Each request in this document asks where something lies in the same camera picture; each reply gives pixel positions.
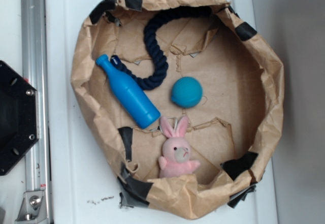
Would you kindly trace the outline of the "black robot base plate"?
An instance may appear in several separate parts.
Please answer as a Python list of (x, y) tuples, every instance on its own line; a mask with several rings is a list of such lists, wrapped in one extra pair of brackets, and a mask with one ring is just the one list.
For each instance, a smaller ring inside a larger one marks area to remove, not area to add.
[(1, 175), (38, 141), (37, 90), (1, 61)]

